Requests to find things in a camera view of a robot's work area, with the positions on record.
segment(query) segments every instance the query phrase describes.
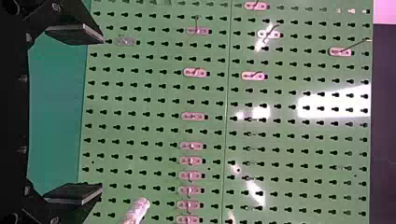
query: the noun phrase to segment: pin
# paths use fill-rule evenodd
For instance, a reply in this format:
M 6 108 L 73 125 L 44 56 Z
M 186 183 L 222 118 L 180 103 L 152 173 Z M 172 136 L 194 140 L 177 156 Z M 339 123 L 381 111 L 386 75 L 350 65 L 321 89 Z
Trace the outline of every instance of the pin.
M 195 20 L 195 32 L 197 32 L 197 33 L 198 33 L 198 20 L 199 20 L 201 17 L 202 17 L 202 16 L 200 16 L 200 15 L 193 16 L 193 18 L 194 18 L 194 20 Z
M 187 34 L 191 35 L 189 37 L 189 39 L 193 36 L 193 35 L 209 35 L 209 28 L 204 27 L 204 26 L 198 26 L 198 20 L 201 18 L 202 16 L 200 15 L 196 15 L 193 16 L 192 18 L 195 21 L 195 25 L 193 27 L 188 27 L 187 28 Z

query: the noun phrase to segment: green pegboard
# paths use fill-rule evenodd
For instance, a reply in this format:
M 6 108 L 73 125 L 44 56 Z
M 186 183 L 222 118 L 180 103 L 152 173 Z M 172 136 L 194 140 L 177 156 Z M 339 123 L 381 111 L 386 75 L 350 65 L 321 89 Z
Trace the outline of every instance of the green pegboard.
M 368 223 L 372 1 L 94 1 L 107 38 L 89 47 L 80 181 L 105 193 L 87 223 L 114 223 L 133 199 L 151 201 L 146 223 Z M 186 28 L 210 29 L 187 35 Z M 257 37 L 271 29 L 279 39 Z M 117 46 L 120 35 L 134 46 Z M 206 78 L 185 77 L 185 67 Z M 267 75 L 245 81 L 243 72 Z M 182 112 L 208 120 L 187 121 Z M 180 142 L 203 142 L 202 151 Z M 181 165 L 199 156 L 204 164 Z M 180 171 L 201 180 L 180 180 Z M 177 193 L 184 185 L 205 193 Z

